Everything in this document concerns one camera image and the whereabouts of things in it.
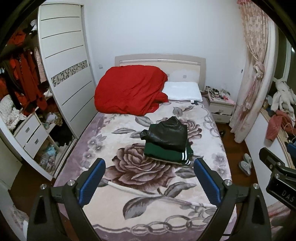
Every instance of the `nightstand drawer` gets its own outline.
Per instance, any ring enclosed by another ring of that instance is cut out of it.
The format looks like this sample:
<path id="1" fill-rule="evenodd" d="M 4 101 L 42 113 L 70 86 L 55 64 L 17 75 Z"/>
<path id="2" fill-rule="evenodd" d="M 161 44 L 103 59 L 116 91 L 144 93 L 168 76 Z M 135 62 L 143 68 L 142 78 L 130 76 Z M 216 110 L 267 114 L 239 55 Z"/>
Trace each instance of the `nightstand drawer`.
<path id="1" fill-rule="evenodd" d="M 220 112 L 220 113 L 223 113 L 224 115 L 231 115 L 233 108 L 234 108 L 234 106 L 232 106 L 232 105 L 210 103 L 209 110 L 212 113 Z"/>
<path id="2" fill-rule="evenodd" d="M 40 126 L 40 123 L 35 115 L 31 115 L 30 118 L 26 120 L 26 123 L 15 136 L 16 140 L 22 147 L 26 145 L 27 141 L 30 139 L 38 126 Z"/>
<path id="3" fill-rule="evenodd" d="M 212 114 L 214 121 L 218 123 L 228 123 L 230 121 L 231 115 L 218 115 Z"/>
<path id="4" fill-rule="evenodd" d="M 34 158 L 39 148 L 48 137 L 47 132 L 45 131 L 43 126 L 39 126 L 37 131 L 32 135 L 30 140 L 25 145 L 24 149 L 28 154 Z"/>

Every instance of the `headboard panel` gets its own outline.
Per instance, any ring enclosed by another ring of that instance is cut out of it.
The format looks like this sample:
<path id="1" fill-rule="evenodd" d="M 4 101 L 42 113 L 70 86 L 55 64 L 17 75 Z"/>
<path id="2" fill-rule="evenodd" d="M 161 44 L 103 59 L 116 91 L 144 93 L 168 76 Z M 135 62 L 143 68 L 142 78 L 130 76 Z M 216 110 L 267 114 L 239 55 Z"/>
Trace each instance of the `headboard panel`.
<path id="1" fill-rule="evenodd" d="M 115 57 L 115 66 L 152 65 L 168 75 L 168 81 L 196 82 L 201 91 L 205 87 L 205 58 L 181 54 L 130 54 Z"/>

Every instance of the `white plush toy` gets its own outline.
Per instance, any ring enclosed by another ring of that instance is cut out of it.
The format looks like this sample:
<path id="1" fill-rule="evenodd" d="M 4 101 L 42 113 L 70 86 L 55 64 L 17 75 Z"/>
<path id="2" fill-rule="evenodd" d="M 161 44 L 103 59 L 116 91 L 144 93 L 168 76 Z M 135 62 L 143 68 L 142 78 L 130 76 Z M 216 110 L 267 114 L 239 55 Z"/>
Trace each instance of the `white plush toy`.
<path id="1" fill-rule="evenodd" d="M 293 90 L 287 86 L 286 81 L 281 79 L 275 79 L 277 92 L 274 94 L 272 99 L 271 110 L 281 111 L 288 114 L 288 116 L 295 121 L 294 109 L 291 104 L 296 103 L 296 95 Z"/>

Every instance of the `wooden floor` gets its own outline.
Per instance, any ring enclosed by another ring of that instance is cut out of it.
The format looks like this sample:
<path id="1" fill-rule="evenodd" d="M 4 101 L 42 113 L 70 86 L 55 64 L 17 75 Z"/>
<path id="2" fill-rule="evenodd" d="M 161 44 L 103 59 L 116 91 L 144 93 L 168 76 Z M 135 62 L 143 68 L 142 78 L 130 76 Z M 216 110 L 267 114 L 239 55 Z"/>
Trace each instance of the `wooden floor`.
<path id="1" fill-rule="evenodd" d="M 254 169 L 252 169 L 251 176 L 247 177 L 238 167 L 238 163 L 242 161 L 243 154 L 249 154 L 246 143 L 244 141 L 240 144 L 236 143 L 234 141 L 234 134 L 230 133 L 230 127 L 228 125 L 217 124 L 217 127 L 219 131 L 225 130 L 226 132 L 222 138 L 222 141 L 229 162 L 233 183 L 242 186 L 250 186 L 252 183 L 257 183 L 257 177 Z M 55 179 L 53 179 L 51 182 L 48 181 L 30 165 L 24 163 L 15 181 L 13 182 L 9 193 L 13 202 L 15 203 L 16 208 L 30 215 L 31 208 L 35 196 L 39 191 L 40 185 L 46 183 L 50 186 L 53 186 L 54 182 Z M 69 220 L 62 214 L 61 216 L 68 236 L 73 241 L 79 241 Z"/>

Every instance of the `sliding door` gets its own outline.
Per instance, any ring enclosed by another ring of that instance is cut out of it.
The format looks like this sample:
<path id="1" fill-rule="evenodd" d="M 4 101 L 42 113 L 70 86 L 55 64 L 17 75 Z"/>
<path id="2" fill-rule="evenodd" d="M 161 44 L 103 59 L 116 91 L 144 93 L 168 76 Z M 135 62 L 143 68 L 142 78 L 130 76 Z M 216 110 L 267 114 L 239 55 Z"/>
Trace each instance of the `sliding door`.
<path id="1" fill-rule="evenodd" d="M 38 38 L 53 96 L 68 126 L 79 138 L 97 113 L 95 85 L 83 38 L 81 6 L 41 5 Z"/>

